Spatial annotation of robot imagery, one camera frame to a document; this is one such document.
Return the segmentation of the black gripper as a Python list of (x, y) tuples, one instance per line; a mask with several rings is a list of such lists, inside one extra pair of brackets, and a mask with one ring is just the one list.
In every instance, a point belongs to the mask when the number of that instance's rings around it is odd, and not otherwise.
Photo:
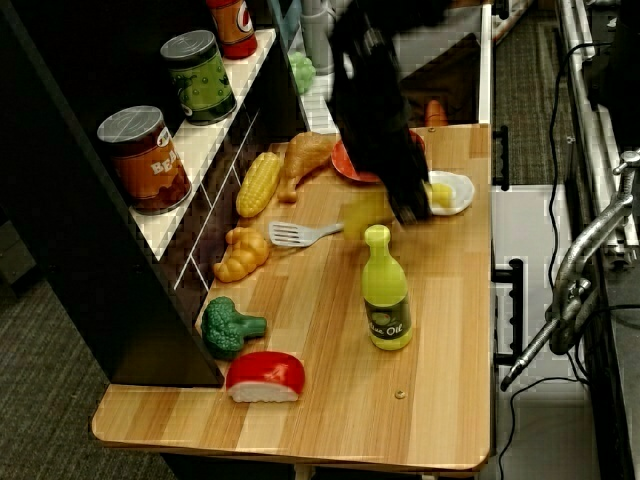
[(429, 170), (420, 166), (394, 165), (382, 175), (389, 204), (395, 218), (403, 225), (428, 221), (432, 216), (425, 183)]

